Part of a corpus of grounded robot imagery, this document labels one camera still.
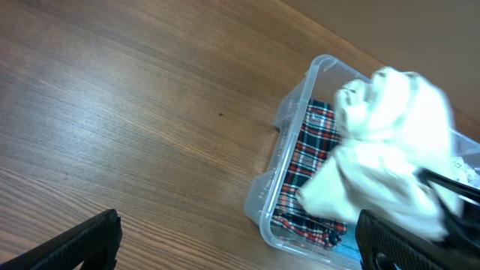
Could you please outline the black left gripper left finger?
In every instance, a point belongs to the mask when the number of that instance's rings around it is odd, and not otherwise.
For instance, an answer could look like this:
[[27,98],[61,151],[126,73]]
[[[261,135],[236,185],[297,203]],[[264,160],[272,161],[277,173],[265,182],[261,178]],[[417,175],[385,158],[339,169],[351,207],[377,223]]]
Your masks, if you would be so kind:
[[1,270],[113,270],[121,240],[121,218],[108,209],[2,263]]

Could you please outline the cream sweatshirt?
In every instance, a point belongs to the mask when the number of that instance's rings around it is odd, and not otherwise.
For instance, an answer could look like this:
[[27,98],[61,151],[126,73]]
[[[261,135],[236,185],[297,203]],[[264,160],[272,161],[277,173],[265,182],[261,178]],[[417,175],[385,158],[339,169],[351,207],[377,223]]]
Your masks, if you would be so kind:
[[336,93],[340,143],[297,191],[314,217],[354,224],[362,210],[427,240],[448,231],[445,210],[458,215],[459,196],[420,182],[427,169],[455,179],[454,120],[442,90],[415,72],[383,67],[370,82],[354,79]]

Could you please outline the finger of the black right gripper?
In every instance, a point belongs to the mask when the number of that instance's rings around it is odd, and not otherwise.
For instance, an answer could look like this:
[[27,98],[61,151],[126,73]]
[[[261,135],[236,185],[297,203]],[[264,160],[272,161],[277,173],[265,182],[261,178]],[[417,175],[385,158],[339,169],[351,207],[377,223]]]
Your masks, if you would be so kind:
[[[466,197],[470,203],[476,203],[479,209],[479,190],[469,187],[468,185],[458,183],[446,178],[429,169],[419,169],[416,173],[418,180],[427,185],[429,188],[432,184],[437,184],[442,188],[446,188],[453,193]],[[443,212],[443,223],[448,231],[449,238],[452,243],[460,245],[463,248],[478,248],[479,247],[479,222],[466,220],[454,214],[446,203],[440,198],[437,191],[433,191],[440,208]]]

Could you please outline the red plaid shirt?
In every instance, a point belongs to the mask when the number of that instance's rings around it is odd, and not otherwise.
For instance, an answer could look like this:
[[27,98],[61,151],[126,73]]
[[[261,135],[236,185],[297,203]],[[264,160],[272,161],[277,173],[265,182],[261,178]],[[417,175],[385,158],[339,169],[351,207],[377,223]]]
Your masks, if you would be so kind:
[[341,237],[347,233],[347,224],[309,215],[296,199],[296,193],[323,165],[340,139],[335,129],[333,106],[309,100],[271,219],[272,226],[324,249],[341,243]]

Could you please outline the clear plastic storage bin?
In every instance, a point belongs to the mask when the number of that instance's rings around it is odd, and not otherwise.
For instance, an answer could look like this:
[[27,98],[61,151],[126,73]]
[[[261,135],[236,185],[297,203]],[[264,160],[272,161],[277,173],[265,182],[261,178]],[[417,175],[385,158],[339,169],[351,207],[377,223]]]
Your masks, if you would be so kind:
[[[245,214],[259,226],[263,239],[272,247],[295,254],[304,260],[313,260],[318,266],[334,269],[360,268],[362,257],[356,241],[358,221],[342,221],[347,225],[347,233],[341,237],[341,243],[324,249],[292,232],[272,226],[271,220],[309,100],[331,104],[335,116],[337,91],[352,80],[370,82],[372,75],[365,76],[331,55],[321,55],[313,60],[305,78],[281,101],[274,120],[275,127],[280,132],[277,145],[267,170],[253,180],[244,205]],[[455,123],[451,131],[454,139],[452,162],[456,172],[456,177],[452,180],[478,189],[479,144],[458,132]],[[456,215],[462,215],[473,204],[466,197],[458,196],[463,203],[463,209]]]

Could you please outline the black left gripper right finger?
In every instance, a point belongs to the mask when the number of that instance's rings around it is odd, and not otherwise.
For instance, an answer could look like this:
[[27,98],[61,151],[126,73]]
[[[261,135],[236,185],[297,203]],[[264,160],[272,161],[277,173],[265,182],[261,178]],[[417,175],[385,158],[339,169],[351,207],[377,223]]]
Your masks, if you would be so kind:
[[363,210],[355,229],[363,269],[479,270],[479,227],[450,214],[446,240],[424,240]]

